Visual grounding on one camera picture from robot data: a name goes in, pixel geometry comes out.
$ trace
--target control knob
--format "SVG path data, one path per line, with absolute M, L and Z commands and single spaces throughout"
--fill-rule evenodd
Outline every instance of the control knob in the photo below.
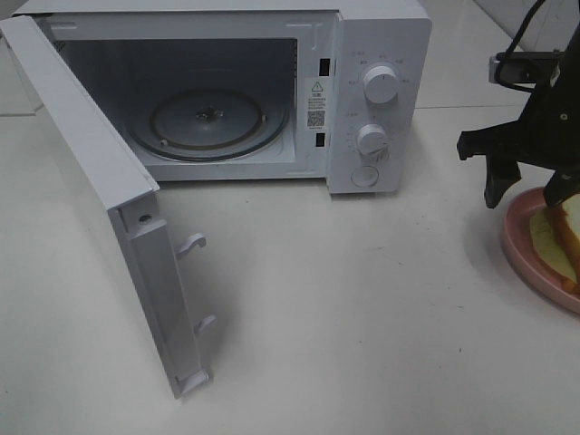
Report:
M 356 134 L 356 147 L 363 156 L 385 150 L 389 147 L 387 133 L 378 124 L 366 124 Z
M 389 102 L 399 91 L 399 77 L 391 66 L 376 64 L 362 77 L 364 95 L 369 102 L 384 104 Z

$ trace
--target bread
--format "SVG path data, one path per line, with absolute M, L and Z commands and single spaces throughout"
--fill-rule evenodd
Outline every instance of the bread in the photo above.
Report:
M 556 242 L 565 252 L 576 276 L 580 276 L 580 195 L 546 210 Z
M 536 213 L 530 233 L 538 256 L 561 276 L 562 288 L 580 295 L 580 195 Z

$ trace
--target table surface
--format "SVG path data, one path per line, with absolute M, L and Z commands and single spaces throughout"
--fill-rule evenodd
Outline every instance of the table surface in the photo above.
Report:
M 173 400 L 130 280 L 76 217 L 26 104 L 0 105 L 0 433 L 577 434 L 580 325 L 522 283 L 462 130 L 515 119 L 487 83 L 508 38 L 470 1 L 434 30 L 401 189 L 331 198 L 323 181 L 162 184 L 215 379 Z M 0 63 L 0 70 L 9 65 Z M 20 96 L 9 74 L 0 92 Z

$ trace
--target white microwave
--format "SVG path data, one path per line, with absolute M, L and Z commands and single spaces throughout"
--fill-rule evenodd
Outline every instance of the white microwave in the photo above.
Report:
M 179 277 L 205 238 L 171 245 L 156 181 L 395 190 L 430 28 L 416 0 L 31 0 L 0 22 L 0 55 L 87 225 L 114 234 L 176 398 L 209 379 L 213 318 L 192 321 Z

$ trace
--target open microwave door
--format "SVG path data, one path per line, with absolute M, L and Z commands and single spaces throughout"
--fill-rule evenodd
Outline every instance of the open microwave door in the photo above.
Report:
M 201 235 L 174 248 L 156 199 L 159 186 L 76 79 L 36 21 L 0 21 L 0 56 L 10 57 L 43 128 L 46 146 L 81 214 L 114 232 L 176 398 L 209 379 L 177 261 Z

